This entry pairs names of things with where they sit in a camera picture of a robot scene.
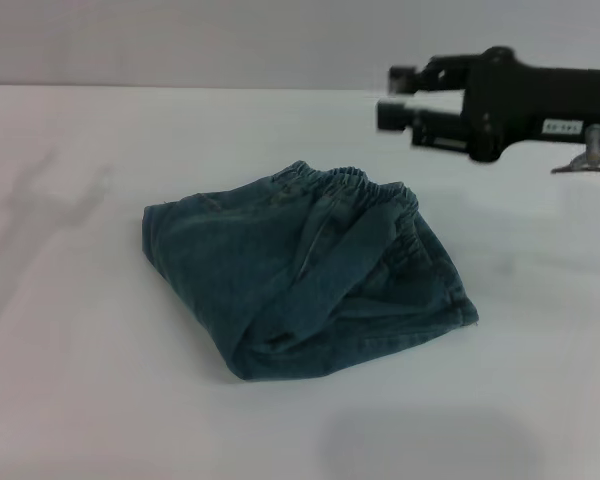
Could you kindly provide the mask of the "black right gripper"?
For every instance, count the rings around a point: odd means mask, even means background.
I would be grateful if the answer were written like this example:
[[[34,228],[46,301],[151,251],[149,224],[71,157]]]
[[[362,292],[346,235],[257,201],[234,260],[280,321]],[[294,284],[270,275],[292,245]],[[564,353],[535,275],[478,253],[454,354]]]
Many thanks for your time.
[[[422,69],[392,66],[390,95],[464,90],[459,114],[379,101],[382,132],[411,131],[415,147],[468,151],[477,162],[498,160],[524,141],[580,143],[600,125],[600,70],[530,66],[509,47],[478,55],[434,56]]]

